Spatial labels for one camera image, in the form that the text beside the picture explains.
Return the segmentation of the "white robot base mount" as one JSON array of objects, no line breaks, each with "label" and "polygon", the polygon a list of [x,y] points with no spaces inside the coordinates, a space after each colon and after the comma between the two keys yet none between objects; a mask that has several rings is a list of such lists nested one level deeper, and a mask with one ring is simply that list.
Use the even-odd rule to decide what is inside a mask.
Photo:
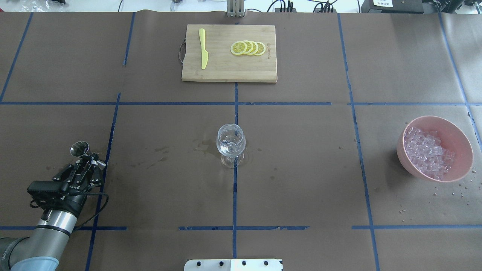
[{"label": "white robot base mount", "polygon": [[281,259],[192,259],[184,271],[282,271]]}]

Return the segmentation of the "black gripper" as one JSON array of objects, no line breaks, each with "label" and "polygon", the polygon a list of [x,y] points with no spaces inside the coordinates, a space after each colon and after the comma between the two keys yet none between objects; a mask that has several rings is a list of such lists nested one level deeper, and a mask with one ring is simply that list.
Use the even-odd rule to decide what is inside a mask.
[{"label": "black gripper", "polygon": [[103,171],[105,162],[92,160],[89,163],[68,164],[52,178],[54,182],[62,182],[62,190],[67,192],[50,209],[60,210],[78,217],[83,210],[88,196],[104,197],[103,192],[93,192],[95,187],[104,185]]}]

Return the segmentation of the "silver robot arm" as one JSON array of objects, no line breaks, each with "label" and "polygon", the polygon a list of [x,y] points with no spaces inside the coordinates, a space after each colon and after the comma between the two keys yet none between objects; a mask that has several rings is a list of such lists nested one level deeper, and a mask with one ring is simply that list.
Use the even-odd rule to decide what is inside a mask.
[{"label": "silver robot arm", "polygon": [[104,161],[79,159],[50,181],[34,181],[30,206],[43,213],[29,237],[1,238],[2,271],[55,271],[92,189],[102,187]]}]

